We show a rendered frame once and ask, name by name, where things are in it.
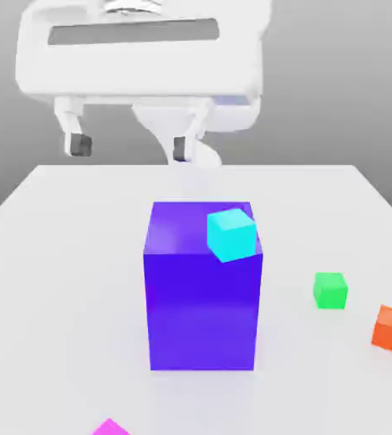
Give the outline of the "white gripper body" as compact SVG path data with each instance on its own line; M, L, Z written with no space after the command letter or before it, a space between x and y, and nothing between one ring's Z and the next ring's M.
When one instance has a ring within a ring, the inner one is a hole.
M34 0L15 78L40 98L211 98L263 92L263 0Z

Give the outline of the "small cyan cube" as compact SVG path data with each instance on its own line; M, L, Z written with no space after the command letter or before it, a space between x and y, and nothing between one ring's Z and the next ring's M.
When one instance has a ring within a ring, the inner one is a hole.
M253 256L256 239L256 223L240 208L207 215L207 245L222 263Z

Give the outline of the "small green cube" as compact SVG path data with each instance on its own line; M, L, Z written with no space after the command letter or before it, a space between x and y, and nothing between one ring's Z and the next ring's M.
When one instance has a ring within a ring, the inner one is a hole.
M319 309L344 309L349 287L341 273L315 274L313 296Z

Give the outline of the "small orange cube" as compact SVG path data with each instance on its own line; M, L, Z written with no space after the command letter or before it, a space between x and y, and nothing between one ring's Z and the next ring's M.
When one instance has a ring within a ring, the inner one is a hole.
M372 332L372 345L392 352L392 307L380 307Z

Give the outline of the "small magenta cube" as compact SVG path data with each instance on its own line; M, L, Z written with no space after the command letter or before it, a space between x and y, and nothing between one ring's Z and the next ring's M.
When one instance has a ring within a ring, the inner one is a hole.
M130 433L111 418L107 418L93 430L91 435L130 435Z

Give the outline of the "large purple box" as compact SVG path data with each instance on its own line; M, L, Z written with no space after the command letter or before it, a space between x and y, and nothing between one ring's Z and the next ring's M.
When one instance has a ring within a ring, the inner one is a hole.
M143 252L152 370L253 370L263 249L220 262L207 215L248 202L156 201Z

